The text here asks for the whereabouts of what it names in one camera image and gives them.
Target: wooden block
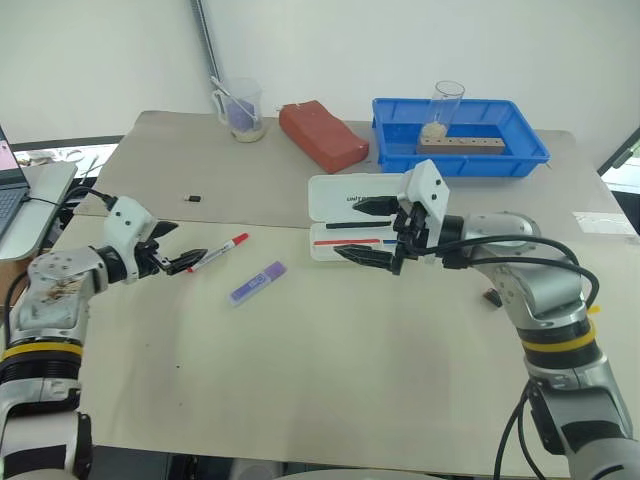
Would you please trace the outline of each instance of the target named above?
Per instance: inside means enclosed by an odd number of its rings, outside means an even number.
[[[501,155],[504,147],[505,145],[501,138],[492,137],[420,138],[416,153]]]

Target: white wall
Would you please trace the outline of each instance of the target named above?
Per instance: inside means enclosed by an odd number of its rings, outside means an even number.
[[[0,123],[15,143],[210,112],[200,48],[188,0],[0,0]]]
[[[535,128],[571,131],[602,164],[640,125],[638,0],[208,0],[224,73],[265,107],[318,99],[344,119],[371,99],[514,100]]]

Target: glass beaker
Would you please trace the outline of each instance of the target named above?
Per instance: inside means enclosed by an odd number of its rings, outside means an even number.
[[[252,78],[232,78],[225,86],[225,90],[219,88],[213,92],[218,120],[229,127],[239,142],[260,140],[265,129],[260,110],[262,90],[258,82]]]
[[[420,138],[445,137],[463,96],[464,86],[458,82],[441,80],[436,83]]]

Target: black cable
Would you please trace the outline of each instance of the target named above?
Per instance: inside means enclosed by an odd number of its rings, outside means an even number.
[[[600,290],[600,282],[598,281],[598,277],[595,276],[591,271],[586,268],[580,267],[578,265],[573,265],[571,263],[561,262],[558,260],[550,260],[548,258],[529,258],[529,257],[499,257],[499,258],[478,258],[476,260],[470,260],[469,265],[483,265],[487,263],[530,263],[533,265],[549,265],[551,267],[558,267],[564,270],[569,270],[574,273],[578,273],[584,277],[586,277],[589,282],[591,282],[591,291],[589,292],[589,296],[586,300],[587,308],[593,305],[593,302],[598,295],[598,291]]]
[[[536,465],[536,462],[533,461],[533,458],[531,457],[531,453],[529,453],[529,449],[527,448],[527,442],[524,439],[523,417],[524,417],[524,404],[522,405],[522,408],[518,413],[518,441],[520,442],[520,449],[522,450],[522,454],[524,455],[525,460],[531,467],[531,470],[533,470],[533,473],[536,474],[536,477],[538,478],[538,480],[547,480],[547,477],[545,477],[544,474],[540,471],[540,469]]]
[[[520,400],[516,404],[513,412],[511,412],[511,416],[509,420],[507,420],[507,424],[502,431],[502,436],[500,437],[500,444],[498,445],[498,451],[496,452],[496,461],[493,466],[493,480],[500,480],[500,470],[502,469],[502,457],[504,457],[504,450],[507,447],[507,440],[509,440],[509,434],[513,429],[513,424],[516,422],[518,415],[524,409],[524,404],[527,402],[527,392],[529,390],[529,382],[527,381],[524,389],[522,390],[522,394],[520,395]]]
[[[460,248],[498,242],[530,242],[548,245],[564,253],[566,257],[575,265],[580,264],[580,262],[578,262],[578,257],[576,256],[576,254],[573,253],[573,251],[564,243],[558,242],[557,240],[552,240],[550,238],[534,237],[533,235],[491,235],[489,237],[471,238],[468,240],[459,240],[457,242],[449,242],[442,245],[437,245],[435,247],[425,248],[419,250],[416,253],[418,253],[419,255],[431,255],[433,253],[439,254],[450,252],[451,250],[458,250]]]
[[[19,274],[16,278],[13,279],[11,285],[7,289],[7,295],[4,298],[4,346],[5,349],[9,348],[11,343],[11,298],[13,297],[13,292],[18,287],[18,284],[27,276],[27,271],[25,270],[21,274]]]
[[[25,197],[23,202],[28,202],[29,200],[38,200],[40,202],[50,203],[51,205],[55,205],[56,207],[58,206],[56,202],[52,202],[51,200],[47,200],[46,198],[38,198],[38,197]]]
[[[60,211],[66,206],[67,202],[69,202],[71,198],[73,198],[78,193],[82,193],[82,192],[91,193],[99,197],[104,202],[111,199],[109,195],[105,195],[104,193],[98,192],[97,190],[94,190],[93,188],[90,188],[90,187],[75,187],[69,190],[69,192],[65,195],[64,200],[62,200],[62,202],[58,204],[58,206],[56,207],[56,210],[53,212],[53,216],[51,217],[51,220],[49,220],[49,223],[45,228],[44,235],[42,236],[42,240],[40,240],[40,244],[38,245],[38,253],[36,254],[36,256],[42,255],[42,251],[44,250],[44,244],[47,241],[49,234],[51,233],[51,229],[53,228],[53,225],[55,224],[58,218],[58,215],[60,214]]]

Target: silver robot arm segment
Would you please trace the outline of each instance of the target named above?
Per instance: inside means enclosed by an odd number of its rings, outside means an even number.
[[[103,247],[51,252],[29,265],[29,287],[12,312],[0,362],[3,478],[46,469],[86,478],[91,423],[76,409],[89,301],[110,283],[133,283],[161,270],[173,275],[200,260],[206,250],[174,260],[158,254],[156,238],[177,226],[120,197],[105,220]]]
[[[397,197],[365,198],[353,207],[397,215],[395,253],[363,245],[335,251],[396,275],[405,259],[433,255],[445,268],[477,269],[499,292],[524,348],[529,401],[545,449],[565,455],[575,479],[640,478],[640,444],[632,439],[627,408],[595,341],[581,274],[559,268],[577,264],[573,252],[541,238],[538,225],[524,215],[446,215],[442,199],[448,196],[435,165],[418,164],[405,174]]]

